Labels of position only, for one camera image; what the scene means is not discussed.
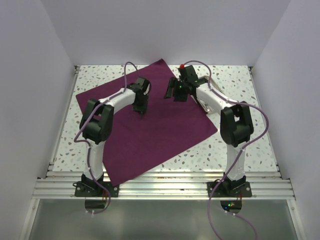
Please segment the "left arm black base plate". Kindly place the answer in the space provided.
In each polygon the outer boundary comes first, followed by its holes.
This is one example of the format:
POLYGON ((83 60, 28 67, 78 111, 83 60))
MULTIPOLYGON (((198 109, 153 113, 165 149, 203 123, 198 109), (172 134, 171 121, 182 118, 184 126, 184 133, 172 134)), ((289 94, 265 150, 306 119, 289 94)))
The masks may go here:
POLYGON ((119 196, 119 190, 120 190, 119 185, 112 186, 111 182, 109 181, 104 181, 101 184, 105 189, 108 190, 108 193, 100 186, 97 186, 97 188, 92 188, 84 185, 81 181, 74 182, 72 184, 72 186, 75 187, 74 196, 85 197, 85 198, 93 198, 93 197, 117 198, 119 196))

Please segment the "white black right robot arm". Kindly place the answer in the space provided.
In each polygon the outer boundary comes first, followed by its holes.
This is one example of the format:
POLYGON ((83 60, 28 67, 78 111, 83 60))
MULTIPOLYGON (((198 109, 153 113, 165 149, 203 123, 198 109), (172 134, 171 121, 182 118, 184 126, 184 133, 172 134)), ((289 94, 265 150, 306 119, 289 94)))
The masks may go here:
POLYGON ((174 98, 176 102, 186 102, 192 97, 207 113, 220 116, 219 132, 227 146, 227 165, 222 180, 213 184, 217 193, 235 196, 245 189, 245 150, 244 146, 254 132, 249 106, 227 98, 215 87, 210 86, 209 77, 198 77, 192 65, 180 65, 179 77, 169 80, 164 98, 174 98))

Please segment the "stainless steel tray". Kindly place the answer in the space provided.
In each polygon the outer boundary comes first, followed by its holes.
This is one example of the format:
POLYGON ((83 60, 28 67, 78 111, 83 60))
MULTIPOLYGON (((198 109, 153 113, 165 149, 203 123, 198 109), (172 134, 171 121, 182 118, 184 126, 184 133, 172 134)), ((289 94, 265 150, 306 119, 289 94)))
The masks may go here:
POLYGON ((223 91, 218 84, 208 75, 201 76, 199 80, 204 80, 195 90, 195 98, 200 102, 200 106, 207 113, 221 113, 221 110, 226 106, 226 102, 218 95, 225 97, 223 91))

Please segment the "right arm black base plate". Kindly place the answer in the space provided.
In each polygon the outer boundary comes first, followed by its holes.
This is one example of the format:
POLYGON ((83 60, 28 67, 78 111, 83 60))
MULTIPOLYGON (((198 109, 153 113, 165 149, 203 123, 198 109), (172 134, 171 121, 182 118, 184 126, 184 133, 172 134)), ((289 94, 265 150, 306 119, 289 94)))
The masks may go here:
POLYGON ((251 185, 248 181, 236 188, 232 188, 231 186, 226 186, 224 183, 221 183, 212 194, 213 198, 250 198, 252 196, 251 185))

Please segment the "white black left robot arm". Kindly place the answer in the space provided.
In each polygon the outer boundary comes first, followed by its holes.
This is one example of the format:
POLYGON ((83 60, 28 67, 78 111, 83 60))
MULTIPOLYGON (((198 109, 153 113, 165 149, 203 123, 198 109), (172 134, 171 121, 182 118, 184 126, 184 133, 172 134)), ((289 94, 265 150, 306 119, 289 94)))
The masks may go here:
POLYGON ((136 82, 125 85, 110 96, 87 102, 74 142, 88 145, 83 175, 89 180, 86 190, 92 196, 99 196, 104 190, 104 184, 99 180, 104 175, 103 153, 106 140, 112 132, 114 115, 129 105, 134 112, 144 115, 151 87, 149 80, 138 77, 136 82), (82 141, 78 139, 80 135, 84 138, 82 141))

